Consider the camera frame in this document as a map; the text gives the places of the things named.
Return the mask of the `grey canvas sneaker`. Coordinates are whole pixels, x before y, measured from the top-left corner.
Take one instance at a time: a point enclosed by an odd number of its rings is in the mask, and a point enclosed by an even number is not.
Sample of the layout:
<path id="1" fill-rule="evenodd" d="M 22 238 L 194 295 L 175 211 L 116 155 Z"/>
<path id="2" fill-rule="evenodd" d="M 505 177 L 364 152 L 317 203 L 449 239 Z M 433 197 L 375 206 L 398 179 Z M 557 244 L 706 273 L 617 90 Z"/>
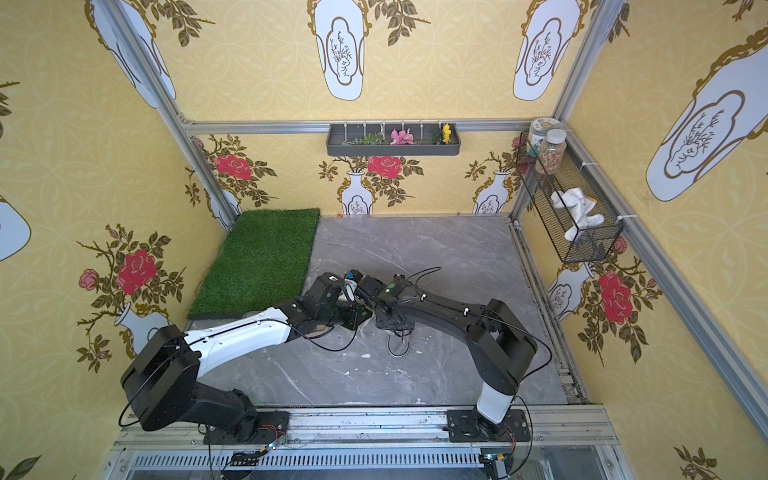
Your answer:
<path id="1" fill-rule="evenodd" d="M 409 353 L 412 332 L 411 328 L 386 331 L 388 334 L 386 346 L 390 356 L 402 358 Z"/>

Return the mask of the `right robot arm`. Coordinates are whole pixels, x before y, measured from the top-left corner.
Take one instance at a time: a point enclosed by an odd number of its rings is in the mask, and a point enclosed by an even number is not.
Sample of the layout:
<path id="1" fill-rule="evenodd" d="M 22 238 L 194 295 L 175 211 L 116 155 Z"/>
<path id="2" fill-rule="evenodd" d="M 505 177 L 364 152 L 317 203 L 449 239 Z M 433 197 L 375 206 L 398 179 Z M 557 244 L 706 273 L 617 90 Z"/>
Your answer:
<path id="1" fill-rule="evenodd" d="M 517 439 L 507 414 L 538 345 L 504 302 L 461 302 L 400 275 L 385 284 L 357 270 L 345 275 L 344 291 L 371 308 L 376 327 L 394 336 L 405 338 L 423 324 L 466 345 L 483 385 L 473 409 L 447 413 L 452 442 Z"/>

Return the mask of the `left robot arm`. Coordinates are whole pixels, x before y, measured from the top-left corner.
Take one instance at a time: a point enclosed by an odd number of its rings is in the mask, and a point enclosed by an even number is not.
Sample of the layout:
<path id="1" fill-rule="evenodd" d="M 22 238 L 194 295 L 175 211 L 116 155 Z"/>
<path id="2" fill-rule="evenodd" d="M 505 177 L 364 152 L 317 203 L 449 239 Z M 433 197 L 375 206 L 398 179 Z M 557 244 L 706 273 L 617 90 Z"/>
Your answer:
<path id="1" fill-rule="evenodd" d="M 215 368 L 257 350 L 304 339 L 317 342 L 317 328 L 351 332 L 370 318 L 356 295 L 363 274 L 326 272 L 302 296 L 218 327 L 181 331 L 159 329 L 121 378 L 126 408 L 146 432 L 183 422 L 211 428 L 209 443 L 252 443 L 278 421 L 262 420 L 239 389 L 221 390 L 200 382 Z"/>

